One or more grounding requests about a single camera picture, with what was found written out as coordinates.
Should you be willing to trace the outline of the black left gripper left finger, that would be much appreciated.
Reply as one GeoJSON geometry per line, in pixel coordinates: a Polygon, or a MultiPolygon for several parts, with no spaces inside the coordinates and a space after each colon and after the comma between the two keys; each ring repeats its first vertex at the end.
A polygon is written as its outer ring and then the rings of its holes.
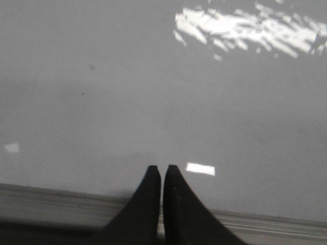
{"type": "Polygon", "coordinates": [[[84,244],[155,244],[160,194],[160,173],[150,165],[124,208],[84,244]]]}

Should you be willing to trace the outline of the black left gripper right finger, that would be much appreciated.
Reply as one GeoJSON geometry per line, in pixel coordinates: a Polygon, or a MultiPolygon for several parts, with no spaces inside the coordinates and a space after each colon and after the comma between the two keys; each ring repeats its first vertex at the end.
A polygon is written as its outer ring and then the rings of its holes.
{"type": "Polygon", "coordinates": [[[201,203],[176,165],[169,165],[163,188],[167,244],[246,244],[201,203]]]}

